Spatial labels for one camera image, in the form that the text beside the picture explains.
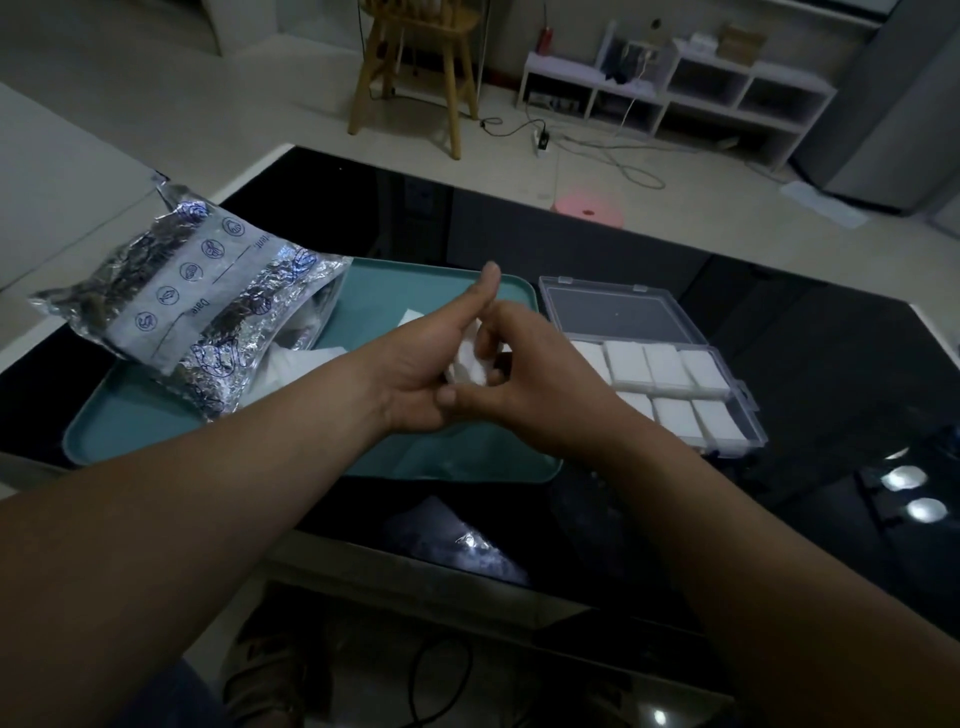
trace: black cable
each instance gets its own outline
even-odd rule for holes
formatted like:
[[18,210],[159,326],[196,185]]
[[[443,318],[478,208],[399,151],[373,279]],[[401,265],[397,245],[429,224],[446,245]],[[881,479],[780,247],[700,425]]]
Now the black cable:
[[[414,699],[414,690],[417,686],[417,672],[420,670],[420,661],[423,659],[423,655],[437,645],[445,642],[458,642],[464,647],[464,650],[467,651],[467,669],[464,670],[464,676],[460,678],[460,685],[457,687],[456,692],[453,693],[453,697],[450,698],[447,704],[432,716],[420,717],[417,715],[417,702]],[[470,673],[472,671],[473,645],[470,644],[467,638],[453,632],[447,632],[445,634],[437,635],[436,637],[424,640],[423,644],[420,646],[420,649],[417,650],[417,654],[414,655],[414,659],[410,662],[410,672],[407,676],[407,703],[410,705],[410,715],[413,717],[413,720],[409,723],[405,723],[403,726],[401,726],[401,728],[422,728],[422,726],[429,725],[430,723],[439,720],[449,713],[453,709],[453,706],[457,704],[460,696],[464,694],[464,690],[467,688],[467,682],[470,679]]]
[[490,136],[513,136],[515,133],[519,132],[524,127],[529,127],[531,124],[542,124],[542,131],[546,131],[546,122],[543,119],[530,119],[530,121],[525,121],[512,132],[506,133],[494,133],[491,132],[487,127],[500,127],[503,126],[503,119],[499,116],[488,116],[486,119],[480,119],[480,128],[488,133]]

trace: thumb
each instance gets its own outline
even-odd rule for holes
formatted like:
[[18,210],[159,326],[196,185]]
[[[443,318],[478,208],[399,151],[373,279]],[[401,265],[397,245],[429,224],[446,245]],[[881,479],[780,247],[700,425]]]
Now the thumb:
[[504,418],[508,384],[481,387],[477,384],[447,384],[437,390],[437,406],[463,417],[500,421]]

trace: shelf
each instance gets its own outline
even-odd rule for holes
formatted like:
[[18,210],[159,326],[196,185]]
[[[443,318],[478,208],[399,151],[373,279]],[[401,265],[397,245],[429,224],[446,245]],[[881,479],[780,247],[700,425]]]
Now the shelf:
[[[724,151],[735,157],[776,168],[785,161],[785,155],[793,150],[802,135],[772,129],[727,114],[671,104],[660,121],[656,137],[702,149]],[[717,150],[719,142],[731,138],[737,139],[736,146]]]
[[662,112],[662,105],[600,91],[593,102],[589,119],[611,124],[615,128],[619,128],[620,122],[623,121],[623,129],[650,134]]
[[531,91],[576,99],[576,113],[566,118],[616,131],[627,114],[621,132],[630,136],[659,136],[665,120],[664,132],[670,133],[670,124],[692,117],[693,122],[687,119],[681,126],[688,133],[712,135],[704,142],[708,148],[737,136],[747,154],[777,169],[836,93],[826,80],[799,68],[768,61],[746,66],[698,51],[679,38],[661,50],[653,75],[652,82],[619,85],[585,63],[531,53],[517,105],[522,108]]
[[669,96],[671,101],[676,104],[680,104],[681,106],[722,114],[738,121],[745,121],[748,123],[757,124],[758,126],[777,129],[782,132],[800,133],[805,130],[805,126],[803,124],[797,124],[796,122],[779,118],[771,114],[757,113],[756,111],[749,109],[731,109],[723,104],[717,104],[716,102],[710,101],[710,99],[703,99],[698,96],[690,96],[687,94],[670,93]]
[[778,84],[796,86],[807,91],[817,93],[831,94],[836,92],[826,79],[817,76],[815,73],[804,71],[800,68],[792,68],[780,63],[771,63],[769,61],[757,61],[753,65],[743,65],[734,63],[727,59],[719,58],[716,54],[704,53],[703,51],[692,48],[688,42],[682,38],[673,39],[673,47],[680,55],[681,59],[695,61],[703,65],[713,66],[732,73],[739,73],[751,78],[765,79]]
[[732,107],[749,83],[750,77],[745,73],[680,58],[667,84],[667,90],[674,94],[710,101],[718,106]]
[[807,125],[820,115],[828,101],[829,97],[822,93],[765,79],[754,79],[738,108],[788,123]]

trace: wooden chair leg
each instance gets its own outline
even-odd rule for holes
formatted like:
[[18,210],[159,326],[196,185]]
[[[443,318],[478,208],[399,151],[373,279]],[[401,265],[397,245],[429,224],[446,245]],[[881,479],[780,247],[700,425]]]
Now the wooden chair leg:
[[350,109],[347,133],[360,131],[363,109],[367,104],[367,96],[370,95],[370,81],[373,78],[373,70],[376,68],[376,47],[380,44],[382,27],[379,18],[375,18],[373,27],[370,28],[370,37],[367,38],[367,53],[364,54],[363,66],[360,68],[360,78],[357,79],[357,88],[353,92],[353,107]]
[[480,109],[477,107],[477,87],[473,83],[473,65],[470,61],[470,44],[467,36],[460,36],[460,63],[464,65],[464,93],[467,96],[467,106],[470,107],[470,118],[476,121],[480,118]]
[[457,76],[453,66],[453,41],[444,40],[444,80],[446,112],[450,117],[450,156],[460,158],[460,102],[457,99]]
[[383,90],[380,95],[389,99],[394,95],[394,78],[396,78],[396,49],[399,45],[399,32],[396,28],[387,29],[387,56],[386,67],[383,69]]

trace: cotton pad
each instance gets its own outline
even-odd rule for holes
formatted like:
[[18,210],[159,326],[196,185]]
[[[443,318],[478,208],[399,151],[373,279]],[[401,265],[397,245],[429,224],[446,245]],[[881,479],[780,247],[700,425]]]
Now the cotton pad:
[[680,398],[689,398],[693,394],[693,381],[686,373],[676,347],[672,344],[644,344],[643,350],[650,365],[655,394]]
[[724,455],[746,454],[750,441],[736,426],[727,405],[717,400],[694,400],[693,411],[712,448]]
[[654,399],[657,422],[673,432],[677,437],[698,450],[707,449],[707,439],[697,424],[693,407],[686,400]]
[[573,348],[580,352],[580,355],[587,360],[587,364],[593,367],[600,377],[612,384],[610,379],[610,368],[607,366],[607,357],[603,354],[603,346],[600,344],[591,344],[586,341],[571,341]]
[[397,326],[401,327],[404,324],[409,324],[411,321],[416,321],[417,319],[423,318],[423,314],[419,311],[415,311],[413,308],[408,308],[406,313],[403,314],[403,318],[400,319],[400,323]]
[[446,381],[450,384],[465,384],[468,382],[481,386],[487,384],[487,374],[493,369],[493,362],[478,359],[473,350],[479,330],[479,319],[464,330],[464,338],[457,348],[457,354],[446,368]]
[[646,354],[636,341],[605,341],[603,352],[610,367],[613,389],[627,392],[654,390]]
[[345,353],[347,350],[343,347],[292,351],[283,349],[277,344],[271,344],[256,368],[253,382],[240,400],[240,406],[246,407],[257,400],[262,400],[280,387],[285,387],[290,382],[296,381]]
[[724,400],[730,394],[730,385],[710,352],[686,349],[680,359],[694,384],[694,396],[708,400]]
[[654,404],[646,395],[639,392],[617,392],[616,395],[648,420],[654,419]]

